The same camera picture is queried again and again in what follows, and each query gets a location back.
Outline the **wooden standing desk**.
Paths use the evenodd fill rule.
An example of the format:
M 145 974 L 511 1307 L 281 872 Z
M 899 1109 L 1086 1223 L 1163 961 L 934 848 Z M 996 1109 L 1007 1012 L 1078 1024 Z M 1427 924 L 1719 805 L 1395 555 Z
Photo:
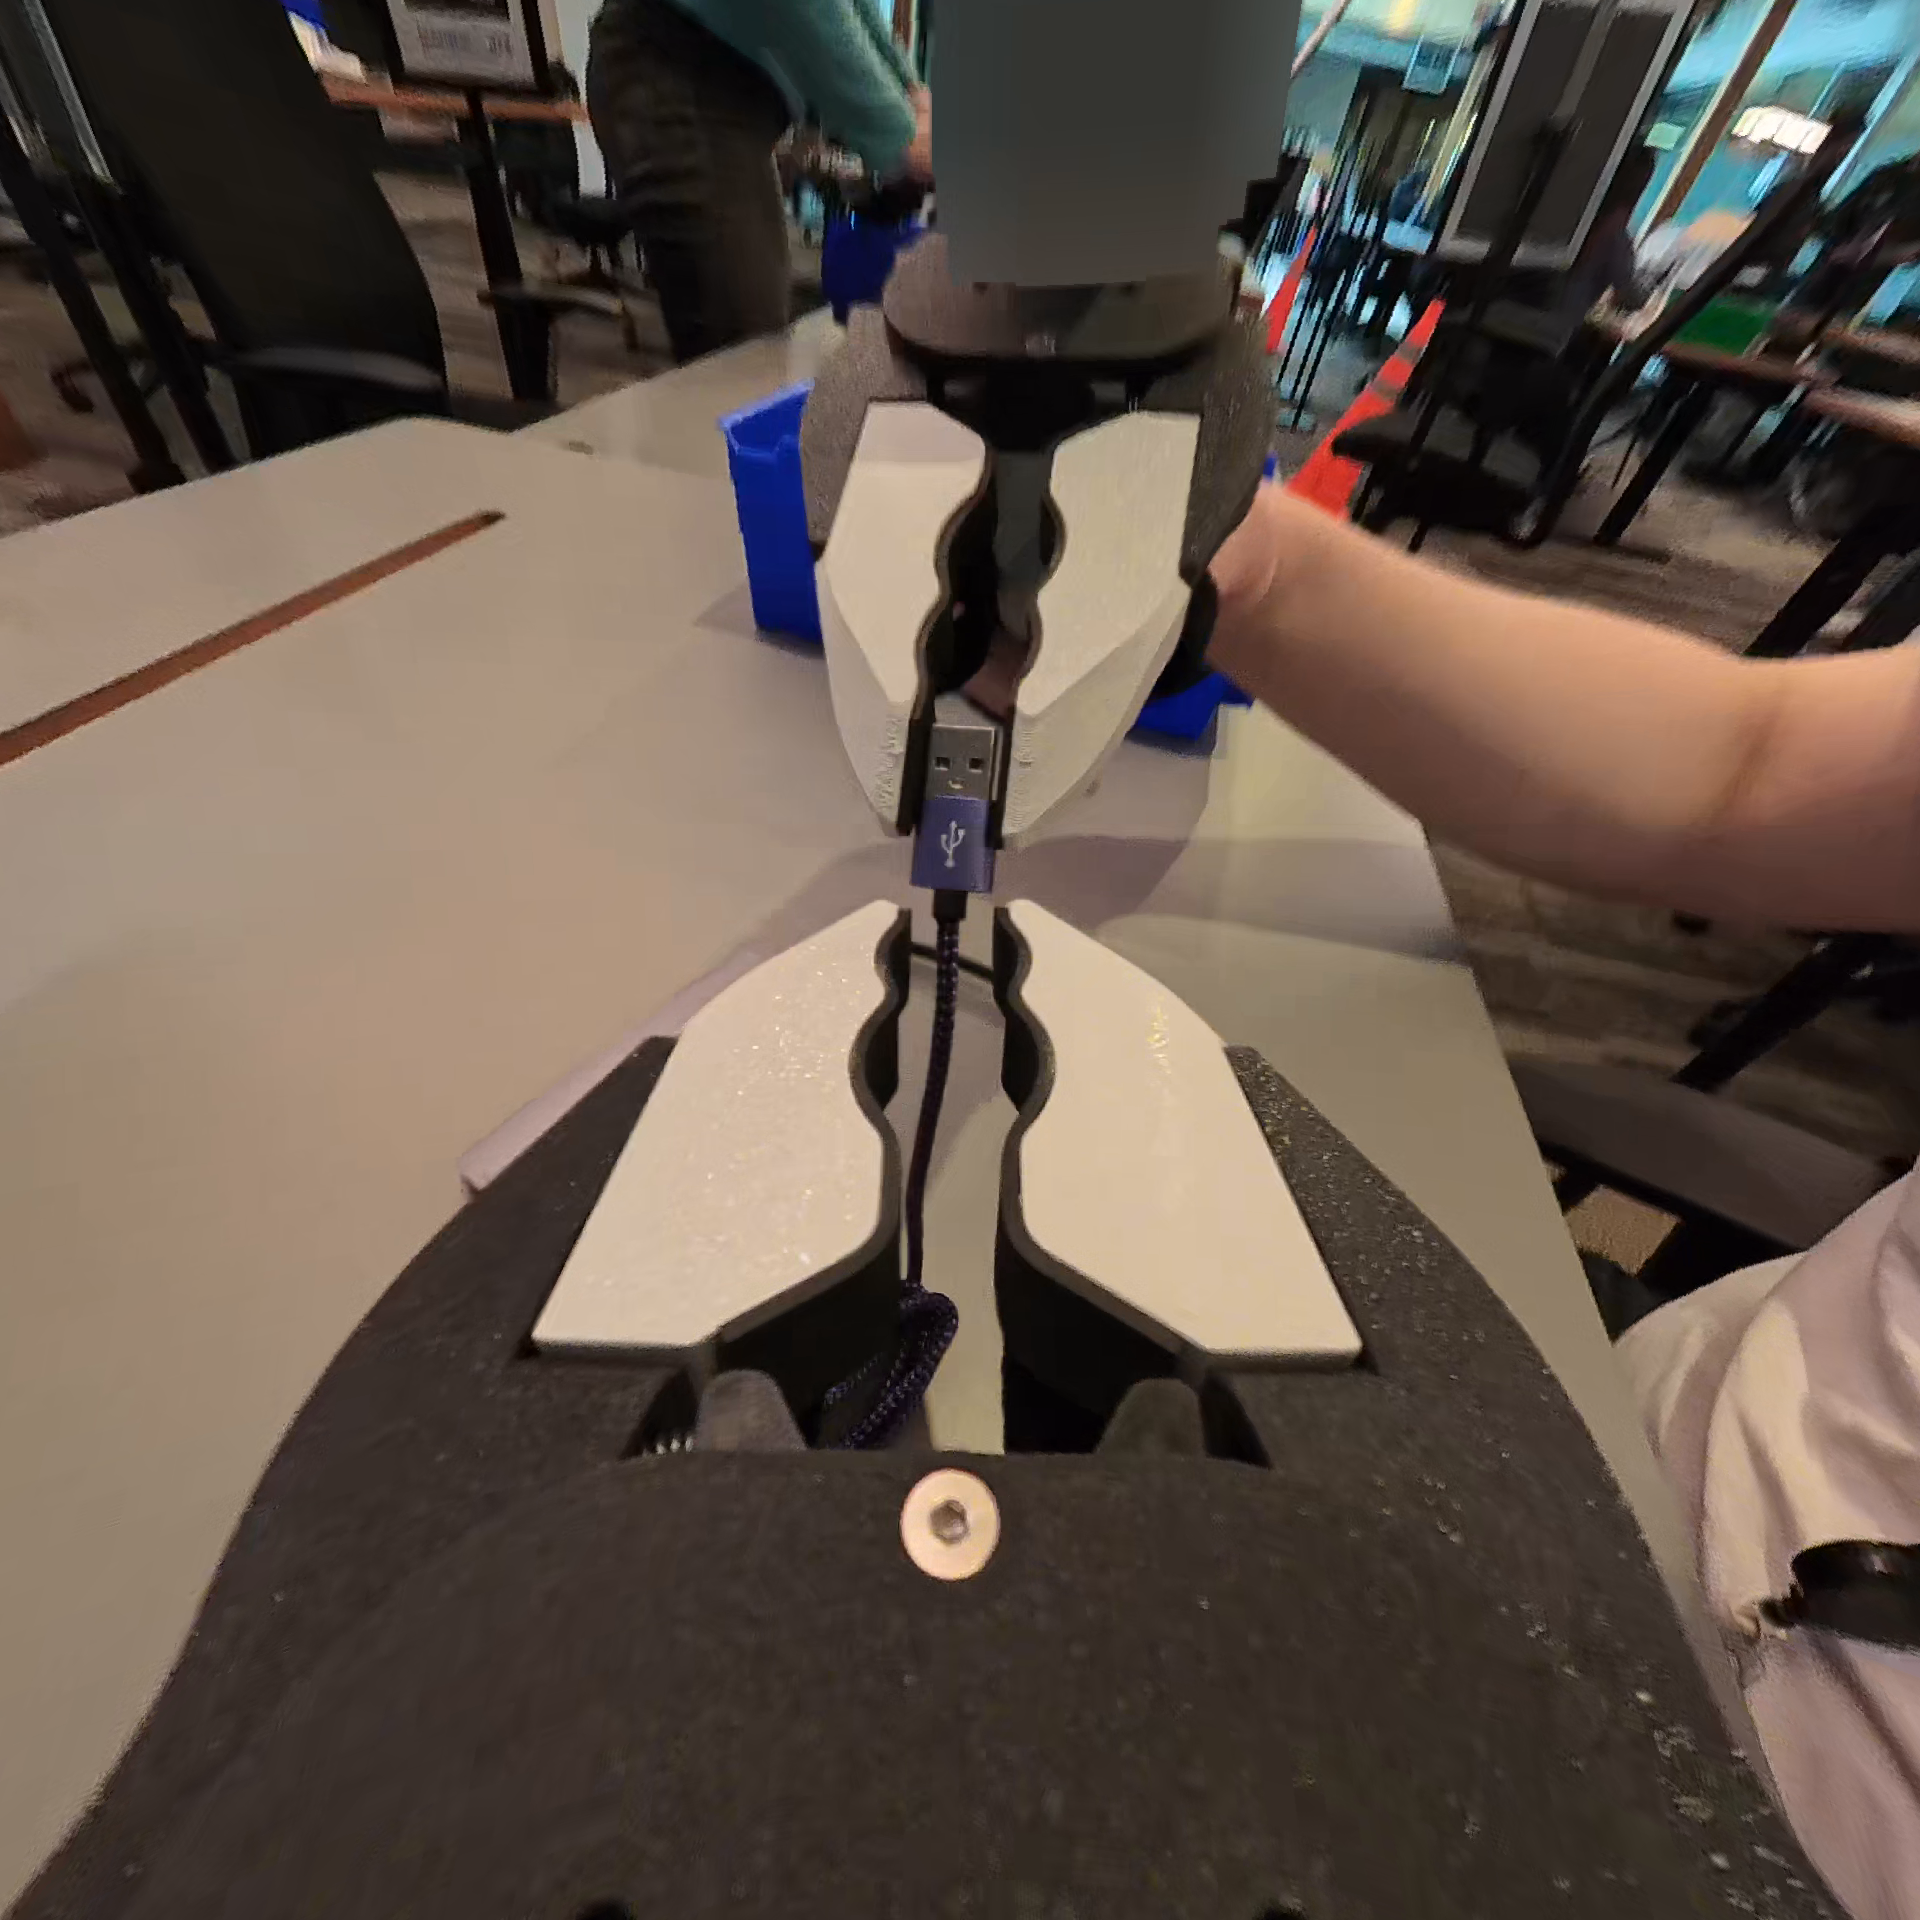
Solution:
M 494 311 L 512 396 L 520 403 L 554 409 L 558 403 L 554 331 L 563 311 L 563 287 L 529 281 L 522 270 L 491 125 L 500 121 L 576 127 L 588 118 L 586 105 L 499 86 L 396 85 L 391 79 L 351 79 L 337 72 L 320 72 L 320 85 L 337 105 L 418 112 L 455 123 L 473 227 L 487 270 L 486 304 Z

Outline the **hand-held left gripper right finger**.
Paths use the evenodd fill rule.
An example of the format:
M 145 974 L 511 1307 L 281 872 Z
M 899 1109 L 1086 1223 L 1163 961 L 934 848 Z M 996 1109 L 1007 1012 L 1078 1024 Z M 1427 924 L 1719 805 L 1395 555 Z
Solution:
M 1178 1363 L 1356 1364 L 1225 1040 L 1040 903 L 996 912 L 1012 1252 Z

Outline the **person's right forearm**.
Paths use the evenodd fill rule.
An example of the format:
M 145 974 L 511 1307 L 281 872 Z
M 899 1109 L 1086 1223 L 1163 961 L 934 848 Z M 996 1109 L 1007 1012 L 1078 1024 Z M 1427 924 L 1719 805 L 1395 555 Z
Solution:
M 1280 487 L 1209 576 L 1214 665 L 1450 845 L 1705 920 L 1915 934 L 1915 646 L 1731 655 Z

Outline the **display board on stand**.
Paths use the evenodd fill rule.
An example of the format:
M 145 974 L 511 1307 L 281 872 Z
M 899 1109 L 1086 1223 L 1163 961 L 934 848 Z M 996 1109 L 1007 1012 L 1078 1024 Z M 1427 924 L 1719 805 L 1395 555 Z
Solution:
M 1516 5 L 1432 213 L 1443 305 L 1386 416 L 1339 441 L 1374 533 L 1511 535 L 1543 491 L 1580 390 L 1571 311 L 1600 216 L 1641 147 L 1692 5 Z

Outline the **orange traffic cone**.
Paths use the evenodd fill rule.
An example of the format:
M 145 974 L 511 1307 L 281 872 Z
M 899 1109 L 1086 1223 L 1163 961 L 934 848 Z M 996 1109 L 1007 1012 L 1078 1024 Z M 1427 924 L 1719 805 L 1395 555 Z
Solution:
M 1319 223 L 1310 223 L 1295 249 L 1291 257 L 1288 261 L 1286 273 L 1266 299 L 1262 311 L 1262 336 L 1264 336 L 1264 351 L 1266 357 L 1279 357 L 1280 350 L 1288 344 L 1290 327 L 1295 320 L 1295 309 L 1300 299 L 1305 287 L 1305 276 L 1313 264 L 1313 253 L 1318 251 L 1319 243 Z

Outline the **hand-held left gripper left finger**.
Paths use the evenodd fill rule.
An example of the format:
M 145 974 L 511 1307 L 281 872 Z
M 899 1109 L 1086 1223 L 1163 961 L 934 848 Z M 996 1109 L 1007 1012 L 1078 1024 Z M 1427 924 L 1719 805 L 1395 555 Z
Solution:
M 888 1123 L 908 913 L 864 903 L 681 1030 L 532 1325 L 543 1356 L 722 1358 L 815 1307 L 859 1352 L 899 1287 Z

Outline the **blue plastic bin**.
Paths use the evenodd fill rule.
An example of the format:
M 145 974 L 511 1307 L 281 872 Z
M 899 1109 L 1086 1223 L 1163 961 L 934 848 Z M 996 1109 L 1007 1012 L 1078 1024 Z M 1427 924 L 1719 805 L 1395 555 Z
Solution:
M 810 390 L 812 379 L 770 390 L 720 416 L 718 431 L 728 447 L 754 628 L 820 654 L 825 643 L 800 460 Z M 1211 736 L 1220 711 L 1250 704 L 1252 695 L 1209 670 L 1147 702 L 1132 736 L 1192 747 Z

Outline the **framed sign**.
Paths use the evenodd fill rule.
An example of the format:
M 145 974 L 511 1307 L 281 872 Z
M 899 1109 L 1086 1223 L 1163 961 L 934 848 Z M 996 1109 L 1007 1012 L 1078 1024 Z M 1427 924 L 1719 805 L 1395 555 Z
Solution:
M 560 23 L 552 3 L 383 3 L 402 79 L 554 97 Z

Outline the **small blue bin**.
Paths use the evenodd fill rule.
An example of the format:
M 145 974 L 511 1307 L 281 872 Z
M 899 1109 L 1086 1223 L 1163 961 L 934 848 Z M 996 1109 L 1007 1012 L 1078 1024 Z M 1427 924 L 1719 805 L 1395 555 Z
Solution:
M 824 228 L 820 286 L 836 327 L 857 305 L 883 302 L 896 257 L 927 231 L 922 215 L 881 215 L 873 207 L 841 207 Z

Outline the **person in white shirt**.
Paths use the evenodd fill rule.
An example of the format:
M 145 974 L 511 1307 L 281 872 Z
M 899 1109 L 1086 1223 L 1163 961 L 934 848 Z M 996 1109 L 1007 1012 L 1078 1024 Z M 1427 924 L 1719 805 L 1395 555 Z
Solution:
M 1847 1913 L 1915 1915 L 1915 1648 L 1770 1614 L 1799 1555 L 1918 1539 L 1915 1173 L 1617 1356 L 1794 1836 Z

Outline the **black office chair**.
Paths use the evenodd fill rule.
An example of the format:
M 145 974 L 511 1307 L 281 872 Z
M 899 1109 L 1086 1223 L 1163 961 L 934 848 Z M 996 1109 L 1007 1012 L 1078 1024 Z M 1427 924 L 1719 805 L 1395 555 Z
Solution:
M 6 54 L 204 469 L 452 416 L 426 273 L 279 5 L 6 5 Z

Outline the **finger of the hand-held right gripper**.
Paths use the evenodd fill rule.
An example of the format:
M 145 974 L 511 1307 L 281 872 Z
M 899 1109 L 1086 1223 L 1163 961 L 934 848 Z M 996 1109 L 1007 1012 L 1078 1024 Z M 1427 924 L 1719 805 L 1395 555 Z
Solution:
M 1016 695 L 999 836 L 1022 848 L 1100 774 L 1182 635 L 1198 416 L 1122 414 L 1057 446 L 1062 544 Z
M 993 553 L 993 462 L 927 399 L 864 414 L 818 559 L 833 718 L 881 827 L 922 815 L 934 711 L 958 684 L 962 605 Z

